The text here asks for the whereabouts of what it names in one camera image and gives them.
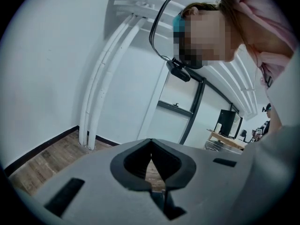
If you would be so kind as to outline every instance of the headset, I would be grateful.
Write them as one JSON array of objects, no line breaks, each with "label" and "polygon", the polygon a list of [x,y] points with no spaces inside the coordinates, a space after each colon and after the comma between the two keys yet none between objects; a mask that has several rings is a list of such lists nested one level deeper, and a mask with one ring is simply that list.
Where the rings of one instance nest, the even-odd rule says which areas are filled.
[{"label": "headset", "polygon": [[[154,47],[154,36],[156,32],[156,28],[158,26],[158,21],[163,14],[164,9],[168,5],[168,3],[171,0],[166,0],[162,7],[160,8],[158,15],[156,16],[154,23],[152,25],[150,35],[149,35],[149,42],[153,48],[153,50],[156,52],[158,56],[160,56],[163,60],[167,62],[167,67],[171,74],[178,77],[179,79],[188,82],[191,79],[190,74],[187,72],[185,67],[191,68],[191,69],[200,69],[203,67],[203,63],[201,60],[198,60],[195,55],[192,54],[185,54],[187,51],[184,51],[184,49],[180,49],[178,46],[178,50],[175,52],[177,55],[174,55],[173,59],[169,59],[166,56],[162,56],[159,54],[159,52]],[[179,45],[180,39],[184,37],[184,20],[180,18],[180,15],[177,15],[173,22],[176,22],[179,29],[174,29],[173,31],[173,37],[174,37],[174,45]]]}]

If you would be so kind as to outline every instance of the desk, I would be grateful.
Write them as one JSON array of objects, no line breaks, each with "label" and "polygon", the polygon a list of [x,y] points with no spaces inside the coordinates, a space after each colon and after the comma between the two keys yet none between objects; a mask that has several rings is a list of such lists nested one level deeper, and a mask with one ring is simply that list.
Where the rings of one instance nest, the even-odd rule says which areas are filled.
[{"label": "desk", "polygon": [[239,139],[232,139],[232,138],[224,137],[224,136],[220,135],[219,133],[215,133],[214,131],[212,131],[210,129],[207,129],[207,131],[211,132],[210,137],[208,138],[208,140],[210,140],[212,137],[215,137],[218,140],[220,140],[221,142],[223,142],[223,143],[225,143],[229,146],[238,148],[238,149],[243,149],[247,145],[246,142],[243,142]]}]

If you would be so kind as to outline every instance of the pink shirt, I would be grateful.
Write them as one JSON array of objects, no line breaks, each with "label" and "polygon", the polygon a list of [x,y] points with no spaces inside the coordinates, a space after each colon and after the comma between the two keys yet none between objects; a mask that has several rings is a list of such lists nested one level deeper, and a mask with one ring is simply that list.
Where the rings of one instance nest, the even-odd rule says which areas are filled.
[{"label": "pink shirt", "polygon": [[[246,14],[265,29],[277,35],[282,41],[286,42],[293,51],[296,50],[298,41],[293,34],[293,30],[273,0],[235,1],[237,2],[234,7],[236,10]],[[257,66],[263,73],[265,72],[265,78],[269,81],[269,85],[267,85],[263,78],[261,81],[264,85],[269,87],[272,83],[272,79],[276,80],[284,71],[290,58],[270,52],[257,52],[256,55],[258,59]]]}]

